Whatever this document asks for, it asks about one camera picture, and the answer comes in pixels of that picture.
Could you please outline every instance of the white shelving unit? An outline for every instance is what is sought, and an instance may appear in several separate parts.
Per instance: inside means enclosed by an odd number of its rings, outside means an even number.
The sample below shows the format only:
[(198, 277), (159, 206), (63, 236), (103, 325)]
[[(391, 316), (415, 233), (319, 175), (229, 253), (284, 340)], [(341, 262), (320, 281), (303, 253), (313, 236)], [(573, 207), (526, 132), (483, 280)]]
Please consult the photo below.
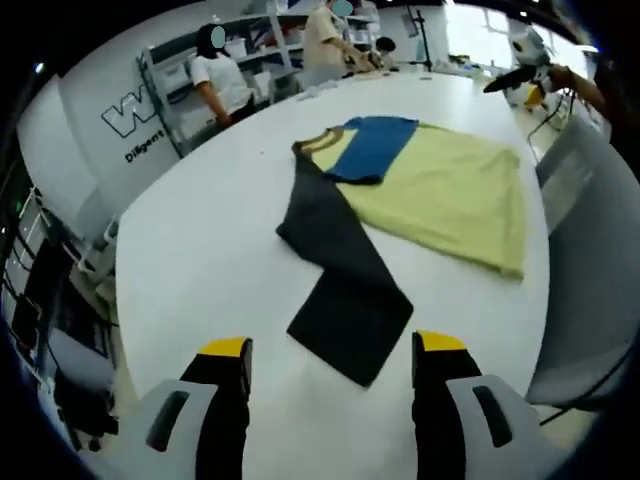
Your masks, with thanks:
[[(292, 75), (295, 69), (290, 53), (301, 51), (301, 43), (287, 44), (282, 33), (283, 26), (304, 25), (308, 15), (287, 13), (265, 13), (218, 22), (224, 27), (227, 37), (243, 37), (248, 55), (234, 60), (250, 77), (259, 71), (269, 70), (279, 61), (282, 63), (274, 77)], [(276, 46), (257, 48), (256, 33), (272, 33)], [(153, 45), (142, 51), (138, 66), (156, 110), (169, 138), (180, 157), (196, 148), (207, 131), (215, 133), (213, 114), (202, 108), (202, 101), (193, 95), (193, 84), (189, 75), (190, 62), (196, 55), (197, 32), (190, 32), (162, 45)]]

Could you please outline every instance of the black pants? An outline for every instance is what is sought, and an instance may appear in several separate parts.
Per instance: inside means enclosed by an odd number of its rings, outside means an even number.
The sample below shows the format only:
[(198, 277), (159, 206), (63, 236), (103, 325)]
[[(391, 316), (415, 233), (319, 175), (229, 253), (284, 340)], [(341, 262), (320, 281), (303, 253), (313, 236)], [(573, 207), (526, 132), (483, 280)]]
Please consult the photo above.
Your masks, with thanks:
[(250, 117), (254, 113), (256, 113), (256, 101), (252, 95), (244, 107), (242, 107), (240, 110), (236, 110), (231, 114), (231, 120), (233, 120), (233, 123), (238, 123), (245, 118)]

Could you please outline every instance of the white table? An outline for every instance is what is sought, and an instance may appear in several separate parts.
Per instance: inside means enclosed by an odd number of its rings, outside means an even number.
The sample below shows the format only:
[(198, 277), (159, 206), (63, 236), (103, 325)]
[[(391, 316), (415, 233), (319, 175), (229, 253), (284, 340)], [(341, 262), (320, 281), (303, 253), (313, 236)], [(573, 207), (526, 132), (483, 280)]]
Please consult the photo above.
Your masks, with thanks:
[[(415, 311), (377, 380), (364, 390), (286, 329), (321, 269), (275, 234), (294, 180), (295, 140), (358, 115), (400, 115), (501, 141), (522, 159), (525, 279), (365, 227)], [(484, 373), (524, 394), (545, 326), (548, 244), (533, 160), (504, 97), (472, 80), (396, 74), (344, 81), (289, 99), (204, 144), (122, 217), (118, 312), (139, 395), (178, 378), (208, 341), (254, 339), (245, 479), (413, 479), (410, 335), (454, 335)]]

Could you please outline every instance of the woman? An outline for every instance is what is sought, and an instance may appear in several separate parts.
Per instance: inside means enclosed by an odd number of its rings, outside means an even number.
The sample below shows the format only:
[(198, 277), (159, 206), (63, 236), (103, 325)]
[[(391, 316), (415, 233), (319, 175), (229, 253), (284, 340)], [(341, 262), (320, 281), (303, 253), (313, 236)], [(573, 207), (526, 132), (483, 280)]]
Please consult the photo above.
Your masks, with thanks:
[(197, 56), (191, 63), (193, 84), (216, 115), (218, 125), (227, 128), (255, 113), (253, 94), (240, 67), (227, 51), (211, 43), (215, 25), (198, 30)]
[(344, 27), (344, 20), (332, 12), (337, 0), (323, 1), (309, 14), (304, 27), (303, 68), (312, 70), (320, 65), (336, 65), (346, 71), (344, 55), (352, 57), (359, 70), (373, 70), (367, 59), (367, 52), (342, 39), (338, 29)]

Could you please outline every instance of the white shirt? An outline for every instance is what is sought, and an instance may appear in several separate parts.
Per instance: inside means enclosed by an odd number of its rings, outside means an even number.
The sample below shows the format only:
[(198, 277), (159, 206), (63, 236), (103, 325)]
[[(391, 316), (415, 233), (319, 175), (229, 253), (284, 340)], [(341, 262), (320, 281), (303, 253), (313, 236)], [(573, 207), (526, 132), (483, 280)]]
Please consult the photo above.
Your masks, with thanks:
[(194, 58), (191, 62), (191, 80), (194, 85), (210, 82), (229, 115), (244, 107), (251, 98), (251, 90), (240, 67), (226, 55), (220, 54), (213, 60)]
[(380, 57), (380, 61), (382, 62), (382, 67), (389, 70), (391, 68), (398, 68), (396, 61), (393, 59), (390, 53), (381, 53), (377, 50), (374, 52)]
[(338, 32), (336, 17), (327, 5), (321, 5), (309, 14), (304, 27), (303, 68), (311, 70), (318, 65), (331, 64), (344, 68), (342, 50), (322, 43), (330, 38), (342, 38)]

